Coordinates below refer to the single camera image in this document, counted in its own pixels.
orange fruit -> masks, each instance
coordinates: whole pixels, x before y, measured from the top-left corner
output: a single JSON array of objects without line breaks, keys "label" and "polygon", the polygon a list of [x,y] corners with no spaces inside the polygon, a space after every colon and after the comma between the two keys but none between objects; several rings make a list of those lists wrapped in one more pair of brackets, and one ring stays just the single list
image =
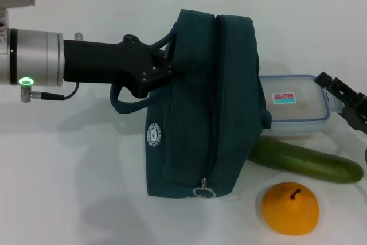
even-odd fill
[{"label": "orange fruit", "polygon": [[270,188],[263,197],[261,211],[269,227],[285,235],[308,234],[319,220],[316,196],[305,186],[294,182]]}]

green cucumber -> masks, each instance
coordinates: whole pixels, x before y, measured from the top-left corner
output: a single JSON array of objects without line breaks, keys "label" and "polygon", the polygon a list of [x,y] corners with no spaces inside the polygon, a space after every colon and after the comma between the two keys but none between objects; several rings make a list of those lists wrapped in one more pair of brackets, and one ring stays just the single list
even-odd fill
[{"label": "green cucumber", "polygon": [[352,160],[266,137],[260,137],[249,160],[268,168],[342,184],[363,178],[363,168]]}]

white tabletop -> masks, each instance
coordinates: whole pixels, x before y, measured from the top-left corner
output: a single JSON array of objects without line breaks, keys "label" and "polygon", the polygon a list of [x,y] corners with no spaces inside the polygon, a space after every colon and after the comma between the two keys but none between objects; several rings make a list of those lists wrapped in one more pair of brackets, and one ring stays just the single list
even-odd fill
[{"label": "white tabletop", "polygon": [[[326,71],[367,92],[367,0],[37,0],[10,11],[14,28],[62,32],[73,39],[120,42],[162,38],[179,10],[246,15],[254,20],[261,73]],[[1,87],[0,243],[6,245],[306,245],[367,240],[367,181],[338,185],[246,162],[231,195],[214,200],[148,197],[146,111],[118,115],[108,85],[82,84],[62,103],[19,101]],[[68,94],[73,84],[43,91]],[[128,91],[123,98],[132,100]],[[367,140],[337,116],[325,134],[296,145],[359,162]],[[321,219],[306,236],[276,234],[258,202],[272,184],[296,181],[318,197]]]}]

teal bag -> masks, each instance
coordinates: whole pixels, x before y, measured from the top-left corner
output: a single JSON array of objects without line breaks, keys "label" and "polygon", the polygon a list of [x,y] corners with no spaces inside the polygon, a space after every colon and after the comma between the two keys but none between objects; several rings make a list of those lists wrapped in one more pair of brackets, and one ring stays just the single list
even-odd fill
[{"label": "teal bag", "polygon": [[170,34],[152,45],[185,74],[138,103],[111,103],[121,114],[148,106],[146,172],[150,196],[231,193],[263,128],[270,128],[259,80],[255,30],[248,17],[182,10]]}]

white circular logo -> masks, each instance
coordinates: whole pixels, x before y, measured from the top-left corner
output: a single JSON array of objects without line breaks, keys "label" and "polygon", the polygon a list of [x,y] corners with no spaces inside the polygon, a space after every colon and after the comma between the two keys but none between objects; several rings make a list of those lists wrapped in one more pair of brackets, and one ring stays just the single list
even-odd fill
[{"label": "white circular logo", "polygon": [[161,142],[161,136],[161,128],[159,127],[159,125],[157,123],[152,123],[148,127],[147,131],[147,141],[149,145],[152,147],[158,146]]}]

